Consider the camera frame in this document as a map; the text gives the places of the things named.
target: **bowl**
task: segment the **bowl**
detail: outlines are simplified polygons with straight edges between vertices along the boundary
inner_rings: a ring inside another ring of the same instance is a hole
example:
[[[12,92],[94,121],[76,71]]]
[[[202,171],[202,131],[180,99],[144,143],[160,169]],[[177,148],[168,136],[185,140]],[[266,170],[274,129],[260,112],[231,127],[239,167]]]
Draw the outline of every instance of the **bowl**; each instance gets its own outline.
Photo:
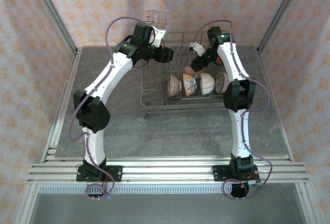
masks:
[[[167,80],[167,96],[173,97],[177,95],[182,88],[182,83],[176,76],[169,75]]]
[[[200,73],[204,72],[205,69],[202,69],[201,71],[197,71],[195,72],[190,66],[184,67],[183,72],[185,74],[194,76],[194,77],[198,77]]]
[[[187,97],[195,93],[197,84],[196,84],[196,79],[188,74],[183,74],[184,78],[184,86],[185,86],[185,92]]]
[[[217,77],[216,77],[216,92],[218,94],[222,94],[226,92],[228,86],[229,86],[229,78],[227,73],[225,72],[219,72]]]
[[[214,78],[208,73],[201,73],[200,78],[202,95],[211,93],[215,87]]]

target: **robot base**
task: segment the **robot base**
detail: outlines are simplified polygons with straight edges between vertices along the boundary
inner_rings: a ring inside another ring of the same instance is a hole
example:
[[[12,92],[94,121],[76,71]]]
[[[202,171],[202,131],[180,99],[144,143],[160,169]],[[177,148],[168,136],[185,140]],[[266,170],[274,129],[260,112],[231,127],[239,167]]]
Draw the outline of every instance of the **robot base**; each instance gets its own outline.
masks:
[[[233,165],[216,165],[212,167],[214,181],[226,181],[227,179],[237,179],[240,181],[260,181],[259,172],[256,165],[249,171],[233,174]]]
[[[107,171],[113,176],[115,182],[122,181],[123,167],[122,166],[107,166],[106,159],[99,165],[101,169]],[[77,182],[95,182],[104,181],[106,175],[95,168],[93,165],[89,164],[86,160],[83,160],[82,165],[77,169]]]

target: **wall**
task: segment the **wall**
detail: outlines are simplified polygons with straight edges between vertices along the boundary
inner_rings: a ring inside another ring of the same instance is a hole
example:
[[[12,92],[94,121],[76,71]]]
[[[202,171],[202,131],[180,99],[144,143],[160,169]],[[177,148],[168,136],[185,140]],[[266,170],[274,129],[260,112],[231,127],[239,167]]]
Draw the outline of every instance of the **wall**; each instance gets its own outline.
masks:
[[[294,159],[330,221],[330,0],[294,0],[263,61]]]
[[[113,19],[129,15],[154,20],[170,31],[197,31],[215,19],[234,22],[237,44],[258,45],[282,0],[52,0],[77,46],[104,45]],[[111,28],[109,43],[133,32],[133,23]]]
[[[0,0],[0,223],[13,223],[72,55],[41,0]]]

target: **gray surface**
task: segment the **gray surface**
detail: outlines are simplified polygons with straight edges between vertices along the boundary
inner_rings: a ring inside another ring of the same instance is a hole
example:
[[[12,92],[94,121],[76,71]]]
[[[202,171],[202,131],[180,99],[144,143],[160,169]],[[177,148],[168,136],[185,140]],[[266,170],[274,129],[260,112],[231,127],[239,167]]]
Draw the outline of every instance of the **gray surface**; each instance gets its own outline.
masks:
[[[82,194],[39,194],[30,223],[306,223],[294,184],[268,184],[255,198],[222,194],[112,194],[91,201]]]
[[[249,75],[265,83],[253,46],[238,46],[238,54]],[[106,47],[84,47],[73,84],[74,92],[85,89],[108,63]],[[110,95],[106,104],[111,120],[104,134],[107,157],[157,157],[230,155],[232,124],[228,111],[198,111],[150,114],[143,117],[140,105],[141,69],[127,73]],[[257,87],[252,107],[266,102],[266,95]],[[69,122],[74,111],[72,93],[59,140],[56,157],[83,157],[84,141],[71,142]],[[281,129],[271,106],[265,113],[250,114],[250,143],[255,153],[287,153]],[[74,136],[81,133],[78,121]]]

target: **glass panel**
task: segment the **glass panel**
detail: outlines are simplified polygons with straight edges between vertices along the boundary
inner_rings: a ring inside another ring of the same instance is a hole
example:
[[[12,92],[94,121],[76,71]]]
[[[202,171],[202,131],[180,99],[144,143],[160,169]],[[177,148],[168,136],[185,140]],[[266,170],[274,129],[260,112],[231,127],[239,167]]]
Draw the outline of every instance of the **glass panel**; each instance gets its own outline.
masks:
[[[306,223],[294,184],[267,184],[250,200],[222,194],[39,194],[30,223]]]

